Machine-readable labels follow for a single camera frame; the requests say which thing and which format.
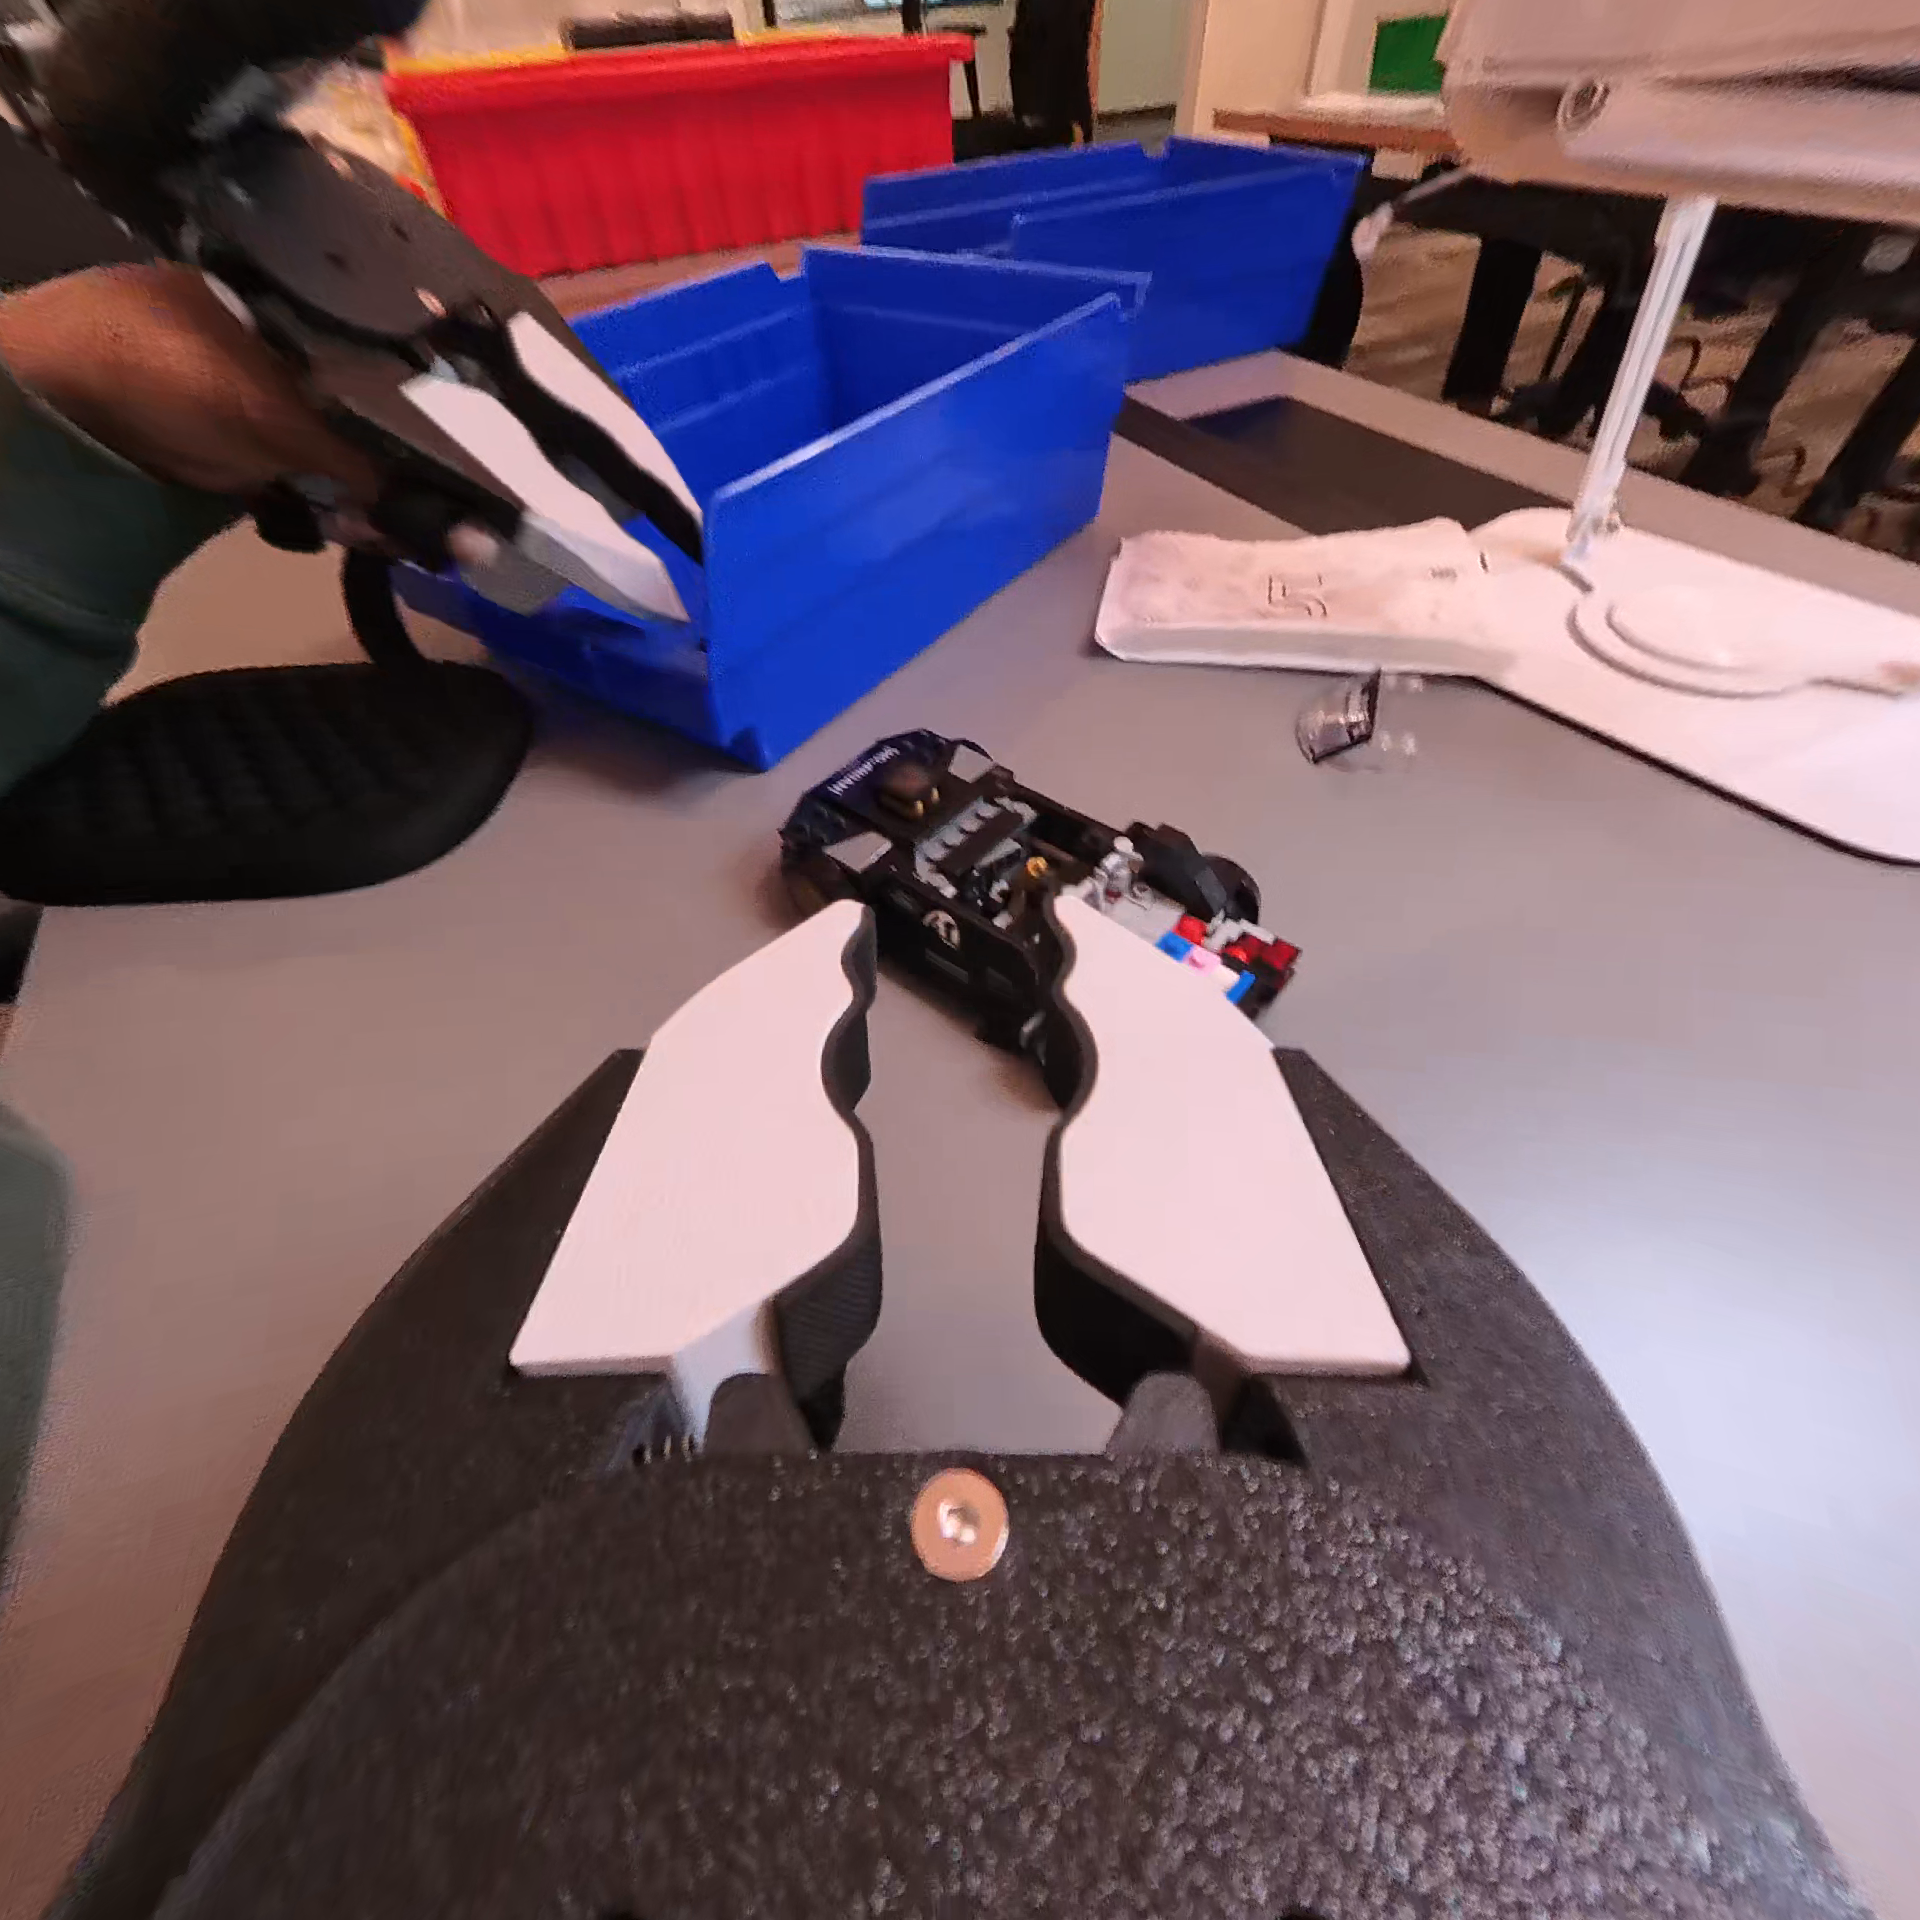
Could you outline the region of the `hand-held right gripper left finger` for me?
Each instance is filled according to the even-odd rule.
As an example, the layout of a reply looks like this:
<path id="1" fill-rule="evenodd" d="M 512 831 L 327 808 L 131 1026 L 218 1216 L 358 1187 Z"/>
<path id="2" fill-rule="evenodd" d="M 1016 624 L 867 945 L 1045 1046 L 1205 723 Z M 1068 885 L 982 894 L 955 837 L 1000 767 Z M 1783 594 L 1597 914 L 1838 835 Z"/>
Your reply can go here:
<path id="1" fill-rule="evenodd" d="M 871 1198 L 853 1067 L 873 924 L 834 902 L 707 982 L 642 1047 L 508 1345 L 529 1377 L 659 1374 L 677 1404 L 782 1376 L 775 1305 L 847 1254 Z"/>

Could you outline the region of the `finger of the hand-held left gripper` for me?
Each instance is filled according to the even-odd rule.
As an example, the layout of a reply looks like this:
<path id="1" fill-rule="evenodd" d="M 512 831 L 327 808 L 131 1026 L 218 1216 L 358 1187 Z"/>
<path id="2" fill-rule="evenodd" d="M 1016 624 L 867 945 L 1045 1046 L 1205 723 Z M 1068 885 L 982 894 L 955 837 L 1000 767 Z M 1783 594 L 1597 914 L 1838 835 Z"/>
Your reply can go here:
<path id="1" fill-rule="evenodd" d="M 619 521 L 642 519 L 689 563 L 704 563 L 697 494 L 573 333 L 532 309 L 518 309 L 502 328 L 504 407 L 546 463 Z"/>
<path id="2" fill-rule="evenodd" d="M 502 401 L 436 372 L 403 380 L 398 396 L 518 508 L 515 532 L 496 540 L 490 559 L 457 563 L 467 586 L 518 612 L 542 609 L 561 590 L 586 590 L 638 618 L 687 623 L 663 559 L 592 491 L 566 478 Z"/>

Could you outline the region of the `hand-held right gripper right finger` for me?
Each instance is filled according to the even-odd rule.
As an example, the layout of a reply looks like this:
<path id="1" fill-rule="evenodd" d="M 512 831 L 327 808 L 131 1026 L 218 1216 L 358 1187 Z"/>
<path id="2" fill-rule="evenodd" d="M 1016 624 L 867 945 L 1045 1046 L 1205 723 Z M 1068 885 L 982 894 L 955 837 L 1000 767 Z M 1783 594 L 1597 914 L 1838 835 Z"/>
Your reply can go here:
<path id="1" fill-rule="evenodd" d="M 1407 1376 L 1414 1353 L 1282 1060 L 1222 971 L 1080 898 L 1049 917 L 1061 1113 L 1044 1251 L 1233 1374 Z"/>

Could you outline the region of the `blue plastic bin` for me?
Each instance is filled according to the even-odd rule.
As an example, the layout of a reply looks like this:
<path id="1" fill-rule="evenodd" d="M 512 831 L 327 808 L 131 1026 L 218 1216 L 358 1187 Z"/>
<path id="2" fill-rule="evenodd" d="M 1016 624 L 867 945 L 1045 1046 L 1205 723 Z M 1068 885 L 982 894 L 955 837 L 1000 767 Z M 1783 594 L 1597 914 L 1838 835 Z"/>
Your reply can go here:
<path id="1" fill-rule="evenodd" d="M 532 614 L 397 569 L 397 597 L 577 698 L 768 770 L 1098 510 L 1147 275 L 807 248 L 573 325 L 704 512 L 704 566 L 637 519 L 690 620 L 584 590 Z"/>
<path id="2" fill-rule="evenodd" d="M 861 239 L 1142 275 L 1136 384 L 1301 344 L 1361 172 L 1311 145 L 1098 140 L 871 175 Z"/>

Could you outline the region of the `black lego car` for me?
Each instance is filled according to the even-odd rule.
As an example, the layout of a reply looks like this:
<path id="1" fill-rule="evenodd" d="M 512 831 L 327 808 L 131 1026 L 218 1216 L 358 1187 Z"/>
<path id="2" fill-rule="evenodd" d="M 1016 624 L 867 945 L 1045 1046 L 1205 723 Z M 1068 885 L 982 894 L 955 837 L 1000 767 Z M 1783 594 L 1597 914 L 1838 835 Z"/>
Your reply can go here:
<path id="1" fill-rule="evenodd" d="M 779 828 L 779 868 L 803 914 L 842 898 L 867 906 L 882 957 L 1044 1074 L 1066 961 L 1044 922 L 1055 898 L 1094 906 L 1197 971 L 1249 1018 L 1299 963 L 1239 863 L 1169 824 L 1094 818 L 978 742 L 936 731 L 894 733 L 810 786 Z"/>

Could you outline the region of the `clear lego windshield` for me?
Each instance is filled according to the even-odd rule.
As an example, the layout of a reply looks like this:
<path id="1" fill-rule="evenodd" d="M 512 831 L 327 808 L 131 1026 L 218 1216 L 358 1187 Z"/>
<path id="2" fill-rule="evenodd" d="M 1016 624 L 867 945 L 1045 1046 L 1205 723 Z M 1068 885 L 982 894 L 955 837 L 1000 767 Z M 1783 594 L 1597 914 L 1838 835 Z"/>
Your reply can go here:
<path id="1" fill-rule="evenodd" d="M 1365 773 L 1401 767 L 1420 752 L 1416 719 L 1428 680 L 1373 668 L 1341 680 L 1299 711 L 1294 743 L 1309 766 L 1349 764 Z"/>

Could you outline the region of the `white book stand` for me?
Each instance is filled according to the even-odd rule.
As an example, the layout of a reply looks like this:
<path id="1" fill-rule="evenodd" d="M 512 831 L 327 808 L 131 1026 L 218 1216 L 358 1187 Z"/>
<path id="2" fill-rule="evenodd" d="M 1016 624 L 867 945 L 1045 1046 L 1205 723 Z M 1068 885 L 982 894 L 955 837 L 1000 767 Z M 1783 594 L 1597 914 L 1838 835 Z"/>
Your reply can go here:
<path id="1" fill-rule="evenodd" d="M 1502 688 L 1838 849 L 1916 864 L 1916 617 L 1632 531 L 1627 451 L 1718 204 L 1912 225 L 1916 68 L 1451 87 L 1479 174 L 1655 194 L 1652 267 L 1561 532 L 1486 529 Z"/>

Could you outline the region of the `person's left forearm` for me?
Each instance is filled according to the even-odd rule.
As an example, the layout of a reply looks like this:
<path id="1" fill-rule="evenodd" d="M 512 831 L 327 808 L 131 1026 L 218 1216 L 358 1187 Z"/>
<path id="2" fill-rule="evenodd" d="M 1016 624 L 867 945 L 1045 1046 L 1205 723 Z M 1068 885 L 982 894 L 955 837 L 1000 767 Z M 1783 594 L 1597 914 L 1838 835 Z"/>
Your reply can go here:
<path id="1" fill-rule="evenodd" d="M 65 752 L 130 671 L 160 586 L 238 519 L 159 482 L 2 372 L 2 791 Z"/>

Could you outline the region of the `person's left hand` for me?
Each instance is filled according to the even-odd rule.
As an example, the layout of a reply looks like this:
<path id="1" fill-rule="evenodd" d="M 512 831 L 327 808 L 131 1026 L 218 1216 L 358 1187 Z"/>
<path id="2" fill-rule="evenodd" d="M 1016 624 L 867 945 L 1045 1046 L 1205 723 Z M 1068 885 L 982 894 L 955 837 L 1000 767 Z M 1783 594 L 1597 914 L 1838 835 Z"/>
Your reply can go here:
<path id="1" fill-rule="evenodd" d="M 369 456 L 190 268 L 87 268 L 7 294 L 2 356 L 19 388 L 160 482 L 229 500 L 313 482 L 352 508 L 381 493 Z"/>

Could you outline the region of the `red plastic bin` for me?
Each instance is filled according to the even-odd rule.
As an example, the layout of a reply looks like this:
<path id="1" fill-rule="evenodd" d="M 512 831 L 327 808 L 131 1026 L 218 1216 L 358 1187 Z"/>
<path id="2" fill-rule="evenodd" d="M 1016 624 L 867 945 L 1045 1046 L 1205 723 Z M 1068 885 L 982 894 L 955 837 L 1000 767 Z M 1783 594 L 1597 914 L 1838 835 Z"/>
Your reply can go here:
<path id="1" fill-rule="evenodd" d="M 758 34 L 403 63 L 384 95 L 445 216 L 531 276 L 861 228 L 951 156 L 965 34 Z"/>

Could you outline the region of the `black wrist rest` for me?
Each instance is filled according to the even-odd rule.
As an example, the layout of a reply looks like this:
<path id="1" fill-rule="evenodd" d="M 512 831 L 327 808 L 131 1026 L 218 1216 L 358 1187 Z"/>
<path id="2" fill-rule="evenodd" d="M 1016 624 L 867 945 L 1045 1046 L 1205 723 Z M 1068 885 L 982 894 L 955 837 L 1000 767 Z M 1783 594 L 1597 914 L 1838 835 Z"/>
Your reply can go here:
<path id="1" fill-rule="evenodd" d="M 497 813 L 535 737 L 480 664 L 234 666 L 99 711 L 2 803 L 21 905 L 213 905 L 409 876 Z"/>

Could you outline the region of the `printed white paper bag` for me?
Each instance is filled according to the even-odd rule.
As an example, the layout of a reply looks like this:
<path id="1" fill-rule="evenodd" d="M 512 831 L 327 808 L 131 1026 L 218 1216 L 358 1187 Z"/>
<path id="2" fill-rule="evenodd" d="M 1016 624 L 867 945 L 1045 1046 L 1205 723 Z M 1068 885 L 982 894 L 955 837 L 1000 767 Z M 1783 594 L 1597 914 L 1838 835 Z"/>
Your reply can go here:
<path id="1" fill-rule="evenodd" d="M 1132 664 L 1494 680 L 1516 657 L 1491 568 L 1456 519 L 1276 541 L 1151 532 L 1121 541 L 1097 645 Z"/>

